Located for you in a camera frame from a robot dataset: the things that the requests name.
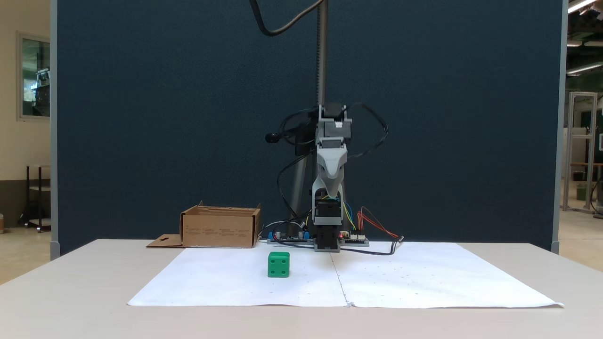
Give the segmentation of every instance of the cardboard box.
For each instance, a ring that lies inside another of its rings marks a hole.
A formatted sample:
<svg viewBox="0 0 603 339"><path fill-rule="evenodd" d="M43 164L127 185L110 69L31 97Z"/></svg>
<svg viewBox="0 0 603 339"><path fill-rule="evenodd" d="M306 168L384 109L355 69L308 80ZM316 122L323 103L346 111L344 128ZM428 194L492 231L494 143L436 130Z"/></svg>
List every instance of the cardboard box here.
<svg viewBox="0 0 603 339"><path fill-rule="evenodd" d="M230 208L198 206L180 214L180 234L164 234L148 248L234 247L250 249L262 225L262 206Z"/></svg>

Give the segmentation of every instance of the black cable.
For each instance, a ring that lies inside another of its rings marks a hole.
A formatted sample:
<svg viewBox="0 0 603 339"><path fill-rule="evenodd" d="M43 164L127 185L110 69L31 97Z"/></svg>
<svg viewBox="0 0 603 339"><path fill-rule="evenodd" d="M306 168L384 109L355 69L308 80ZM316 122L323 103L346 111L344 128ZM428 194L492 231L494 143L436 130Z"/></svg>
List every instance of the black cable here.
<svg viewBox="0 0 603 339"><path fill-rule="evenodd" d="M312 10L314 10L316 7L318 7L324 0L318 0L314 5L306 8L305 10L303 10L303 12L299 13L296 17L293 18L293 20L291 20L288 24L286 24L285 26L279 28L278 30L274 30L274 31L269 31L266 26L264 25L264 20L262 19L262 13L260 12L260 7L257 5L257 0L249 0L249 4L251 5L251 10L253 11L253 16L256 18L256 22L257 22L257 26L259 27L260 31L265 35L265 36L277 36L281 33L284 33L286 30L288 30L289 28L291 28L293 25L295 25L295 23L297 21L299 21L299 19L303 18L306 14L310 13Z"/></svg>
<svg viewBox="0 0 603 339"><path fill-rule="evenodd" d="M285 130L285 129L286 129L287 122L289 122L289 120L291 120L291 119L295 118L295 117L296 117L296 116L298 116L298 115L301 115L301 114L308 114L308 113L317 112L317 111L318 111L318 108L317 108L317 107L313 107L313 108L311 108L311 109L303 109L303 110L300 110L300 111L297 111L297 112L295 112L295 113L293 113L293 114L288 115L288 116L287 116L287 117L286 117L286 118L285 118L285 119L284 119L284 120L283 120L283 121L280 123L280 126L279 126L279 133L280 133L280 135L282 135L282 136L283 136L283 139L284 139L285 141L287 141L287 143L289 143L289 144L291 144L291 145L295 145L295 142L293 142L293 141L289 140L289 137L294 136L294 135L291 135L291 134L287 133L287 131Z"/></svg>
<svg viewBox="0 0 603 339"><path fill-rule="evenodd" d="M404 239L403 236L394 239L391 242L391 247L390 247L390 251L388 253L384 253L384 252L372 252L372 251L363 251L363 250L356 250L356 249L344 249L341 248L342 251L348 251L348 252L356 252L356 253L362 253L362 254L370 254L370 255L392 255L396 252L396 248L398 244L402 243L402 239Z"/></svg>
<svg viewBox="0 0 603 339"><path fill-rule="evenodd" d="M293 208L291 207L291 205L289 204L289 202L287 201L287 199L285 198L285 194L283 193L283 190L280 188L280 176L291 166L297 164L298 162L302 161L303 159L305 159L308 156L308 154L304 155L304 156L300 156L298 157L296 160L293 160L293 162L291 162L289 165L285 166L283 169L281 169L279 171L279 174L276 176L276 186L279 188L279 193L280 196L283 198L283 202L285 203L285 206L287 206L287 209L289 210L289 212L291 212L291 215L293 215L293 217L297 217L296 212L293 210Z"/></svg>
<svg viewBox="0 0 603 339"><path fill-rule="evenodd" d="M308 144L313 144L313 143L314 143L314 141L316 141L316 139L308 140L308 141L306 141L306 142L300 142L300 143L298 143L297 145L299 145L299 146L304 146L304 145L308 145Z"/></svg>
<svg viewBox="0 0 603 339"><path fill-rule="evenodd" d="M366 111L368 111L369 113L371 113L371 115L373 115L375 117L375 119L377 119L377 121L379 121L379 124L381 125L381 127L383 128L383 136L381 137L381 139L374 144L371 148L367 149L364 152L358 153L358 154L353 154L351 156L347 156L348 159L354 159L357 157L361 157L361 156L365 156L368 153L371 153L372 151L374 151L377 147L381 146L381 144L383 144L383 142L385 141L385 138L387 138L387 134L389 134L390 130L387 126L387 122L385 122L385 120L383 118L381 118L381 116L379 116L377 114L377 112L375 112L372 108L368 107L367 105L365 105L364 103L354 103L348 107L346 107L345 109L343 109L341 111L341 113L345 112L346 110L349 110L353 107L358 107L361 106L363 109L365 109Z"/></svg>

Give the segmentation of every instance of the red wire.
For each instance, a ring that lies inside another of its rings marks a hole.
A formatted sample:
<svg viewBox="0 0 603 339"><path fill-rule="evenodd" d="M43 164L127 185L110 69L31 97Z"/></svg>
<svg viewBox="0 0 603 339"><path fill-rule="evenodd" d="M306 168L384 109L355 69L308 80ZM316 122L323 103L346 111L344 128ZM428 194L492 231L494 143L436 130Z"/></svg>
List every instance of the red wire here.
<svg viewBox="0 0 603 339"><path fill-rule="evenodd" d="M364 223L363 220L368 221L370 224L372 224L374 227L384 231L385 233L398 238L398 236L394 233L391 233L390 231L386 230L385 227L383 227L383 225L381 225L380 223L377 224L375 223L373 220L371 220L369 217L367 217L366 215L364 215L364 213L362 213L362 210L358 211L358 220L359 220L359 224L362 225L360 229L364 229Z"/></svg>

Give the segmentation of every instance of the box flap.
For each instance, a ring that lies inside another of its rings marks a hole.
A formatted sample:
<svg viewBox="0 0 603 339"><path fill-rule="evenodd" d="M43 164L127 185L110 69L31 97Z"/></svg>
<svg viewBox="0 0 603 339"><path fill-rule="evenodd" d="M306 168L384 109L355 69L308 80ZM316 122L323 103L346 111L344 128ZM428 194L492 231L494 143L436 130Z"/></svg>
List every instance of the box flap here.
<svg viewBox="0 0 603 339"><path fill-rule="evenodd" d="M190 213L191 211L196 210L196 209L197 209L199 206L203 206L203 200L199 202L199 205L198 205L198 206L193 206L193 207L191 207L191 208L187 209L186 211L184 211L184 212L182 212L182 213L180 214L180 242L181 242L181 243L182 243L182 234L183 234L183 232L182 232L182 227L183 227L183 221L182 221L182 218L183 218L183 217L184 217L184 215L186 215L187 213Z"/></svg>
<svg viewBox="0 0 603 339"><path fill-rule="evenodd" d="M254 247L259 240L260 228L262 227L262 204L259 204L253 212L253 239L251 246Z"/></svg>
<svg viewBox="0 0 603 339"><path fill-rule="evenodd" d="M147 245L148 249L166 247L182 247L182 240L180 239L180 235L164 234Z"/></svg>

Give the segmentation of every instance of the window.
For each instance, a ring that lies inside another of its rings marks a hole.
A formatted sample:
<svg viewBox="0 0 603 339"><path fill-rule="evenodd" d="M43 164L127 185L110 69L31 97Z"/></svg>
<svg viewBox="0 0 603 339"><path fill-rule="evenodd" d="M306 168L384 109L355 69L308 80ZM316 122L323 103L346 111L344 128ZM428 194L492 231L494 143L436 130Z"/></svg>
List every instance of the window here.
<svg viewBox="0 0 603 339"><path fill-rule="evenodd" d="M50 117L50 43L17 33L17 119Z"/></svg>

